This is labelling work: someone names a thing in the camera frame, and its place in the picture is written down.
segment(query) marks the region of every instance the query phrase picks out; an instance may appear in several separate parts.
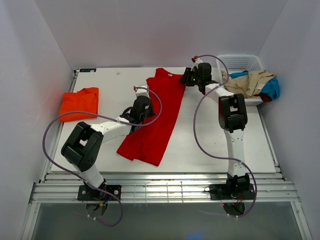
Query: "white wall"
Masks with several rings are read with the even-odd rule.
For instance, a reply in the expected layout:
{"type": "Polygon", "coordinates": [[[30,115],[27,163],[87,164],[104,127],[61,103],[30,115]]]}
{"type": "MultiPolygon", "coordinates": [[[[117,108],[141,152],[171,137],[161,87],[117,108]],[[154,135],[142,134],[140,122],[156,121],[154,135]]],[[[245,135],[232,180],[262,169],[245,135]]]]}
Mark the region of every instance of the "white wall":
{"type": "Polygon", "coordinates": [[[262,112],[284,176],[293,180],[313,239],[320,239],[320,3],[288,0],[260,54],[280,98],[262,112]]]}
{"type": "Polygon", "coordinates": [[[74,70],[257,55],[286,1],[35,0],[74,70]]]}
{"type": "Polygon", "coordinates": [[[72,71],[34,0],[0,1],[0,239],[18,239],[72,71]]]}

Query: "white tabletop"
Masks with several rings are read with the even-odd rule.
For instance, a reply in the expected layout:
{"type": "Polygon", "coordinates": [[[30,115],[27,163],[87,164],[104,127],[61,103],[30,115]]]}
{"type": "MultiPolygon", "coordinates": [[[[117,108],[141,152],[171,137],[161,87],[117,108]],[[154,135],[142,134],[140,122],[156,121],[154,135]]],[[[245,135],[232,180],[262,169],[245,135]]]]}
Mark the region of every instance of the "white tabletop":
{"type": "MultiPolygon", "coordinates": [[[[183,74],[184,67],[166,67],[173,74],[183,74]]],[[[146,83],[154,77],[155,67],[97,68],[96,72],[80,72],[74,92],[83,88],[99,88],[99,114],[118,117],[135,100],[133,86],[146,83]]],[[[212,69],[215,79],[218,71],[212,69]]],[[[227,160],[211,158],[196,145],[192,123],[196,106],[202,97],[197,87],[187,87],[182,99],[178,119],[160,165],[154,166],[140,160],[128,160],[116,153],[125,139],[119,137],[104,143],[99,151],[96,165],[100,172],[117,173],[225,173],[227,160]]],[[[247,106],[248,123],[245,127],[243,144],[245,162],[254,173],[274,173],[275,167],[262,122],[256,106],[247,106]]],[[[104,119],[86,119],[87,124],[102,123],[104,119]]],[[[54,160],[65,168],[75,170],[60,151],[78,121],[66,122],[54,160]]],[[[196,130],[200,144],[216,156],[228,156],[227,141],[218,122],[218,105],[206,98],[198,111],[196,130]]],[[[53,172],[62,171],[52,166],[53,172]]]]}

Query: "folded orange shirt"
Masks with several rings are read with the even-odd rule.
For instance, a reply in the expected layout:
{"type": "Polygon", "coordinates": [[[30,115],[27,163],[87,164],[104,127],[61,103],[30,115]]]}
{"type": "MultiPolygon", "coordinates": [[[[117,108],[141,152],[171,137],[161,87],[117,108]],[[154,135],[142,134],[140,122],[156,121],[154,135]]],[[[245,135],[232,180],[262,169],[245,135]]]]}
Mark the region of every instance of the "folded orange shirt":
{"type": "MultiPolygon", "coordinates": [[[[98,114],[99,104],[99,88],[90,87],[84,88],[78,92],[65,92],[62,98],[62,105],[59,114],[64,114],[71,111],[85,111],[94,114],[98,114]]],[[[95,119],[96,116],[92,116],[85,113],[72,113],[60,117],[60,122],[71,122],[82,119],[95,119]]]]}

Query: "white plastic basket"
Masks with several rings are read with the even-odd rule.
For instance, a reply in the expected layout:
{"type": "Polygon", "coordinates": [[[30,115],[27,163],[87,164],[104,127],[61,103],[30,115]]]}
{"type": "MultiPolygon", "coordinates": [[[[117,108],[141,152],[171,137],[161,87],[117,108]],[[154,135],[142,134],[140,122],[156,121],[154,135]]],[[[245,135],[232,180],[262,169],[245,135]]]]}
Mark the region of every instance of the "white plastic basket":
{"type": "MultiPolygon", "coordinates": [[[[240,73],[243,71],[257,71],[264,69],[260,58],[255,55],[246,55],[246,54],[226,54],[226,55],[219,55],[220,58],[230,74],[232,73],[240,73]]],[[[216,65],[219,69],[219,72],[225,71],[225,67],[222,63],[216,60],[216,65]]],[[[256,106],[263,103],[260,98],[246,98],[245,105],[246,106],[256,106]]]]}

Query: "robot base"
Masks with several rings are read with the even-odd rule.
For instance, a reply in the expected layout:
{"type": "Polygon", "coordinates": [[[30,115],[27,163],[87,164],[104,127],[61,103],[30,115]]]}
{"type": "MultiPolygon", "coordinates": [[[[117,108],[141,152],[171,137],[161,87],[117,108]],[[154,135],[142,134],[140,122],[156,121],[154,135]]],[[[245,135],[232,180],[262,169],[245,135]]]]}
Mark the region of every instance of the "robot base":
{"type": "Polygon", "coordinates": [[[245,204],[238,203],[238,204],[232,204],[232,203],[223,203],[222,204],[224,211],[227,214],[233,215],[233,216],[240,216],[243,215],[246,211],[245,204]]]}
{"type": "MultiPolygon", "coordinates": [[[[115,195],[118,199],[121,199],[121,185],[104,185],[103,190],[115,195]]],[[[81,185],[78,191],[78,201],[99,201],[103,202],[109,198],[108,195],[104,195],[101,199],[97,199],[93,196],[92,191],[88,191],[88,187],[86,185],[81,185]]]]}
{"type": "Polygon", "coordinates": [[[249,190],[237,196],[231,196],[227,189],[226,184],[211,184],[209,185],[210,199],[211,200],[234,200],[244,194],[243,200],[253,200],[255,197],[254,186],[249,185],[249,190]]]}

